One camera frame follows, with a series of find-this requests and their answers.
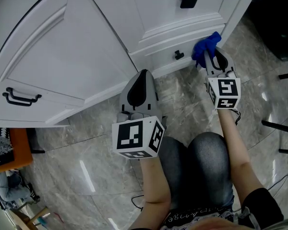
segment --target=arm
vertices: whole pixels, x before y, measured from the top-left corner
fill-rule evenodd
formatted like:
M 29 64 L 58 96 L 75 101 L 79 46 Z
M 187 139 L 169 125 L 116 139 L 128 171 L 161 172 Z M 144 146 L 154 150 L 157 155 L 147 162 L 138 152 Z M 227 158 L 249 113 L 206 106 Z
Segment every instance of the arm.
M 230 110 L 218 109 L 218 114 L 223 135 L 227 143 L 231 179 L 242 205 L 247 195 L 256 189 L 263 187 L 263 185 L 260 183 L 252 169 L 248 151 L 243 143 Z
M 171 194 L 159 157 L 141 159 L 145 205 L 139 217 L 129 227 L 159 229 L 169 212 Z

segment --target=orange stool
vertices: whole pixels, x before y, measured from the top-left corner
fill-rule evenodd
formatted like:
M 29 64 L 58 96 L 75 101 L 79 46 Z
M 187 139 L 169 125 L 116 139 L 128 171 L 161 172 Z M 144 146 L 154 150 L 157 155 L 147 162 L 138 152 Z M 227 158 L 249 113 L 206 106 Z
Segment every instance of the orange stool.
M 11 128 L 10 140 L 14 148 L 14 161 L 1 165 L 0 172 L 18 169 L 33 162 L 27 131 L 25 128 Z

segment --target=black knob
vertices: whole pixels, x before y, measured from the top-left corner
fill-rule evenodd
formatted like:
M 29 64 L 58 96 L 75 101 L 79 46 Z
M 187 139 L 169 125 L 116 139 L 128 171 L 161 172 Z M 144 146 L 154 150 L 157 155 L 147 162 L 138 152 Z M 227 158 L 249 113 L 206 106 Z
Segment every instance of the black knob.
M 195 7 L 197 0 L 181 0 L 181 9 L 192 9 Z
M 180 53 L 179 50 L 175 51 L 175 59 L 179 60 L 184 57 L 184 53 Z

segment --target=cabinet door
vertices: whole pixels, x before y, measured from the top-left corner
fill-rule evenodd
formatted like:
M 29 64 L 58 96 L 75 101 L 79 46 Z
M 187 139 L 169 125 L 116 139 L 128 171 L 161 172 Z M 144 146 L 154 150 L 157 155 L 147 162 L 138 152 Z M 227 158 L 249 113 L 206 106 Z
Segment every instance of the cabinet door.
M 94 0 L 129 52 L 228 21 L 239 0 Z
M 19 82 L 76 106 L 117 94 L 136 72 L 93 0 L 41 0 L 0 53 L 3 86 Z

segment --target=gray tile floor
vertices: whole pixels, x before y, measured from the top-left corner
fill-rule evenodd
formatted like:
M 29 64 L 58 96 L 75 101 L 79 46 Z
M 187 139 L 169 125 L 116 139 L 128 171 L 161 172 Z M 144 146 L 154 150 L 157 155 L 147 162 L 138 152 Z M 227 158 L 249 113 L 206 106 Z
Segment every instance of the gray tile floor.
M 288 173 L 288 133 L 261 125 L 270 120 L 288 125 L 288 62 L 279 61 L 263 44 L 253 24 L 244 17 L 223 47 L 234 59 L 242 80 L 238 124 L 256 174 L 265 187 Z M 168 116 L 166 134 L 188 145 L 204 131 L 222 134 L 216 111 L 204 87 L 204 69 L 193 66 L 156 80 L 160 106 Z M 34 155 L 24 169 L 41 202 L 48 206 L 49 230 L 126 230 L 140 211 L 131 197 L 142 193 L 138 161 L 111 152 L 111 124 L 116 121 L 118 96 L 70 117 L 65 128 L 36 129 Z M 281 207 L 288 203 L 288 178 L 271 190 Z M 235 200 L 234 208 L 239 208 Z

